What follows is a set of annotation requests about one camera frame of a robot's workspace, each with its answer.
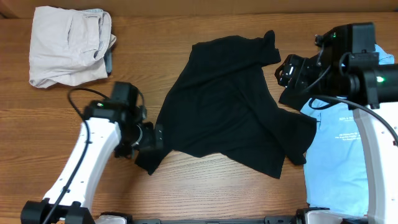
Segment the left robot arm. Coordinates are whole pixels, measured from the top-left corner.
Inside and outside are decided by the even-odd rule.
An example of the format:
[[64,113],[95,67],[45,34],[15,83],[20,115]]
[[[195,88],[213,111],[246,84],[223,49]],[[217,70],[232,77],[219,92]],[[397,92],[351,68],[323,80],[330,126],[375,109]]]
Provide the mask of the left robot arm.
[[118,212],[103,212],[95,219],[91,207],[111,156],[131,159],[135,151],[153,156],[163,148],[162,127],[146,122],[146,107],[137,105],[143,97],[131,83],[116,82],[111,96],[93,100],[78,112],[82,124],[75,147],[43,199],[26,202],[21,211],[22,224],[133,222],[131,215]]

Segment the black t-shirt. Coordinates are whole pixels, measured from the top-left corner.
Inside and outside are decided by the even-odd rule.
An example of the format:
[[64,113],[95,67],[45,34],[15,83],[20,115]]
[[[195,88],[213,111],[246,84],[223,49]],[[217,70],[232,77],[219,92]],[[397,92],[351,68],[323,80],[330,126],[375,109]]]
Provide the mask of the black t-shirt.
[[255,39],[232,35],[194,44],[157,117],[164,146],[140,153],[135,163],[152,174],[171,151],[220,153],[273,178],[285,159],[305,164],[316,121],[277,106],[263,68],[279,62],[272,30]]

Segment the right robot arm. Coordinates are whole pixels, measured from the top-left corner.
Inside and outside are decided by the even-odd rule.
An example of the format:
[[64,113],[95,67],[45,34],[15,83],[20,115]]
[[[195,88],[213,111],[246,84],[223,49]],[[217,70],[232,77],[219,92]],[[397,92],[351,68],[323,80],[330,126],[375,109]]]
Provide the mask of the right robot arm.
[[361,136],[369,187],[365,217],[328,208],[297,210],[294,223],[397,222],[397,65],[380,65],[372,22],[332,28],[316,35],[318,55],[290,54],[275,71],[293,97],[307,96],[353,111]]

